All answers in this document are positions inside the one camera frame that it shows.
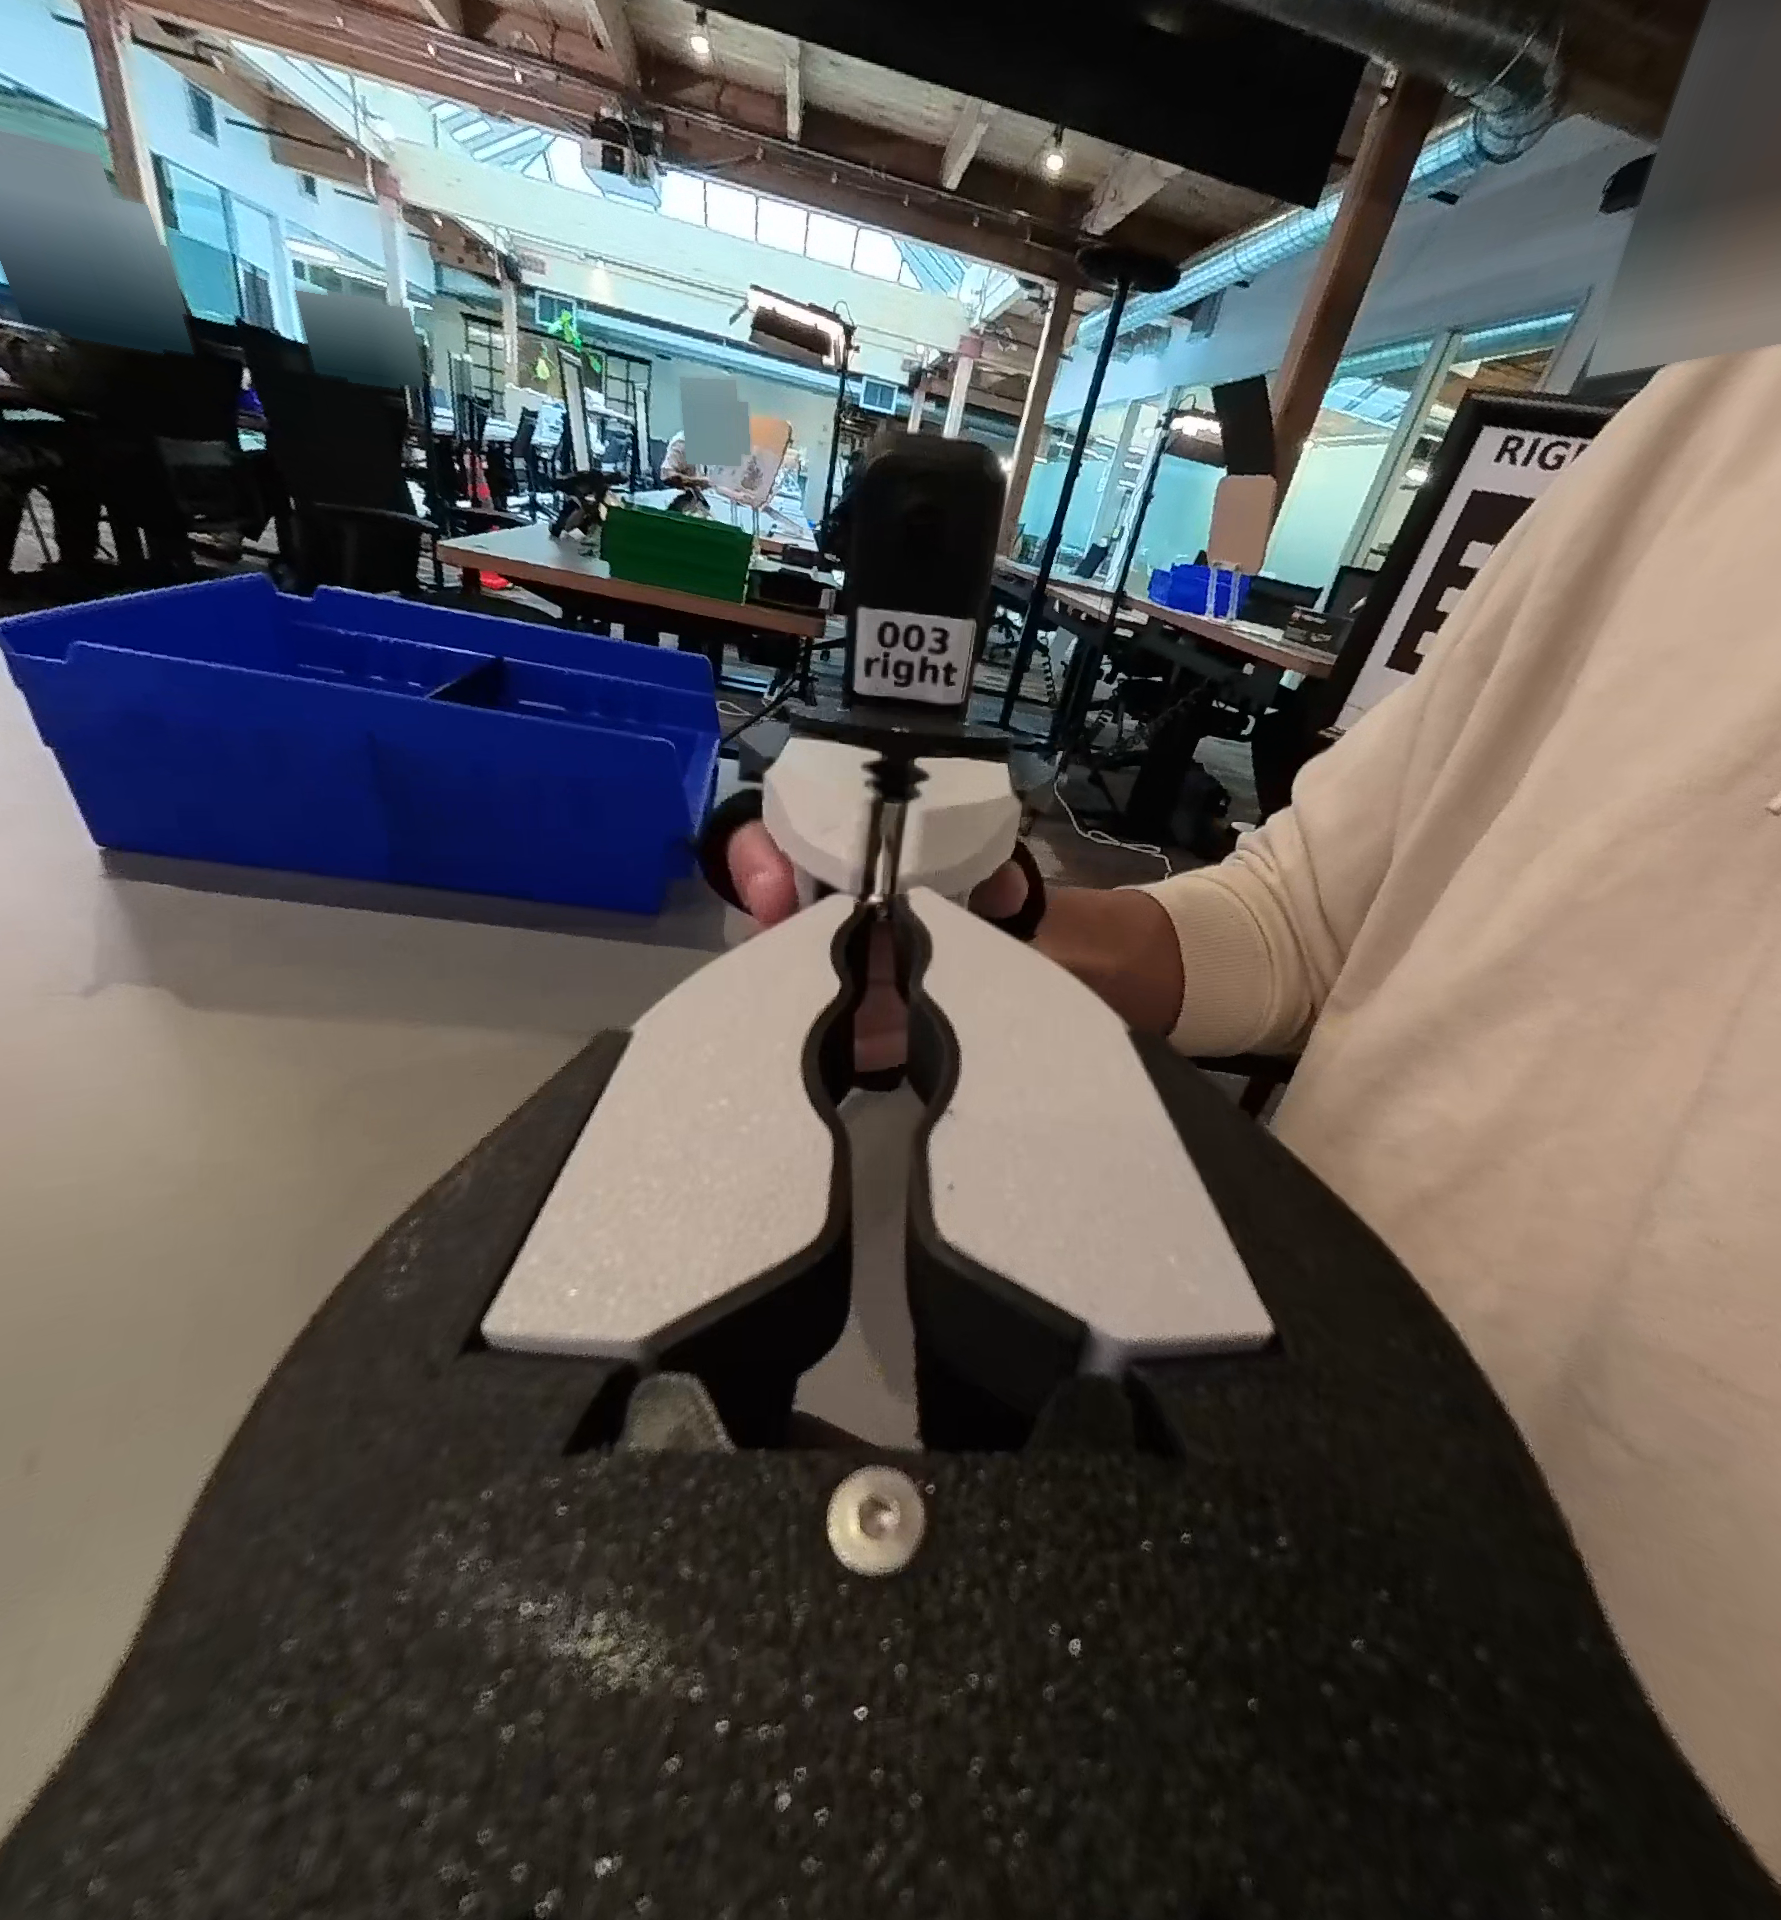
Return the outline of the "silver ventilation duct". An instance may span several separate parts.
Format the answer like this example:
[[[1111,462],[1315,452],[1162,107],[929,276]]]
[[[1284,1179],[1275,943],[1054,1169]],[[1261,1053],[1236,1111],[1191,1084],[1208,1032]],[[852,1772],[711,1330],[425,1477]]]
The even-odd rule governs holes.
[[[1265,2],[1249,13],[1340,45],[1383,68],[1440,85],[1463,104],[1420,148],[1400,202],[1422,202],[1487,164],[1524,156],[1564,98],[1555,4],[1530,2]],[[1182,266],[1175,287],[1128,302],[1122,324],[1152,326],[1193,302],[1316,251],[1344,202],[1333,186],[1311,208],[1247,228]]]

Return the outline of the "wooden work table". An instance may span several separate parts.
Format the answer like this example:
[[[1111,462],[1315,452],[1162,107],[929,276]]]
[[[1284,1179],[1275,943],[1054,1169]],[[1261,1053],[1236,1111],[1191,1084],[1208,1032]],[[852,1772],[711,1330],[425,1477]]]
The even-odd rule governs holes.
[[[440,539],[433,558],[458,572],[497,574],[562,600],[570,609],[603,607],[625,625],[660,624],[663,631],[727,630],[757,631],[825,644],[844,639],[848,625],[826,612],[732,600],[615,580],[603,560],[584,555],[574,542],[553,537],[548,527],[520,523],[512,530]]]

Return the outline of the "person's right hand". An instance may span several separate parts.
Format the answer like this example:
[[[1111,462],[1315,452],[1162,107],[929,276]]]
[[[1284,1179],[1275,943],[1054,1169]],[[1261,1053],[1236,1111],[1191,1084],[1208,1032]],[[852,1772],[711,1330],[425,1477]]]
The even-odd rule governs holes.
[[[729,834],[725,874],[734,903],[773,927],[797,909],[790,858],[758,820]],[[1032,946],[1103,998],[1139,1034],[1168,1036],[1182,1007],[1184,966],[1163,906],[1139,891],[1053,888],[1032,882],[1011,858],[968,897],[985,920],[1011,920],[1039,900]],[[854,1012],[854,1070],[862,1086],[895,1086],[903,1075],[906,1003],[895,941],[871,933],[870,964]]]

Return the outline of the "black framed tag board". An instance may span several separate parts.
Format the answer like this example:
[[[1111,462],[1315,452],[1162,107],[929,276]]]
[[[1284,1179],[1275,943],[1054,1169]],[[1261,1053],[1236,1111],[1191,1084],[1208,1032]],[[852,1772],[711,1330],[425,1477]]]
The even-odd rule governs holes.
[[[1410,685],[1505,536],[1617,409],[1500,391],[1463,397],[1326,680],[1323,729],[1344,732]]]

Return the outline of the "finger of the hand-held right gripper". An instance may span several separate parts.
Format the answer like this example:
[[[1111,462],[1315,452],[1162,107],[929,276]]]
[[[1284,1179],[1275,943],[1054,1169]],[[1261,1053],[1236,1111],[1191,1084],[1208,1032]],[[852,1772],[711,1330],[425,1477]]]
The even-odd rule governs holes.
[[[968,899],[1011,859],[1019,826],[1008,756],[916,756],[903,807],[901,892]]]
[[[884,899],[880,753],[828,736],[790,736],[761,789],[761,825],[785,861],[785,900]]]

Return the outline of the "person's right forearm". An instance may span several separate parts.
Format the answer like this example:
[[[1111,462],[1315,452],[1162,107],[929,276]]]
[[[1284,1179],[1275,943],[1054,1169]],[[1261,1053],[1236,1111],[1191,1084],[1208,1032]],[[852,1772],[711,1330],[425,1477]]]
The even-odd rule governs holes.
[[[1184,955],[1177,1046],[1297,1046],[1292,1101],[1345,1109],[1466,1049],[1538,969],[1523,875],[1491,839],[1571,680],[1526,659],[1434,662],[1316,754],[1230,859],[1145,888]]]

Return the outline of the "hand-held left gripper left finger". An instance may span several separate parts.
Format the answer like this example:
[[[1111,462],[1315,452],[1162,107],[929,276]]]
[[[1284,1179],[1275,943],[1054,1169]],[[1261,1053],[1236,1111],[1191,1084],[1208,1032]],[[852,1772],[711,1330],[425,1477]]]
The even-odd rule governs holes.
[[[811,1276],[848,1232],[818,1049],[848,1007],[850,900],[716,955],[628,1032],[479,1331],[657,1362]]]

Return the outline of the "black ceiling panel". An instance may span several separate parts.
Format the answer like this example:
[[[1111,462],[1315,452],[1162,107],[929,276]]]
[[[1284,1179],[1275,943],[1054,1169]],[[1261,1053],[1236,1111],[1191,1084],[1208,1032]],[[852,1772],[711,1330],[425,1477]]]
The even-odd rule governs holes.
[[[729,2],[711,13],[1309,208],[1367,58],[1236,4]]]

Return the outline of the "studio light panel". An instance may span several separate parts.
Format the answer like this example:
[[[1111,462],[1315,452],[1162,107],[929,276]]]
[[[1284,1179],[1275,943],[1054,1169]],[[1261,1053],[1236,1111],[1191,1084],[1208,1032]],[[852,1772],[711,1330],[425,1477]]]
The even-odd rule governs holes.
[[[834,310],[752,286],[742,302],[754,349],[826,372],[850,372],[856,326]]]

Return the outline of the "green plastic bin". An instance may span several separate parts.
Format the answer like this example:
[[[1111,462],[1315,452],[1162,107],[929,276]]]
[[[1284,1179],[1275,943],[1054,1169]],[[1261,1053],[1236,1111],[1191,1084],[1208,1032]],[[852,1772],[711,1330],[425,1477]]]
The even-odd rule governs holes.
[[[599,558],[612,580],[742,606],[752,536],[725,518],[663,507],[608,507]]]

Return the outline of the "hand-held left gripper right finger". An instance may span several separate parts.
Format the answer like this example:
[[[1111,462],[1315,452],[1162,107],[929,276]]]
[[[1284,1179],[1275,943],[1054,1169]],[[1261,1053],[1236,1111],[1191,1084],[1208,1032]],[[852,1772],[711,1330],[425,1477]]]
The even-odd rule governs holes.
[[[906,897],[908,1299],[958,1375],[1125,1375],[1274,1327],[1135,1037],[1032,948]]]

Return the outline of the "blue plastic bin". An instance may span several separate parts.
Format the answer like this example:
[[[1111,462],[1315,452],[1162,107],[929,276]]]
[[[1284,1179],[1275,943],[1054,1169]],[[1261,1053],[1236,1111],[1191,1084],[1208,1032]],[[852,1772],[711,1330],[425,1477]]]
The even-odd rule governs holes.
[[[654,917],[713,805],[680,650],[244,574],[0,653],[105,851]]]

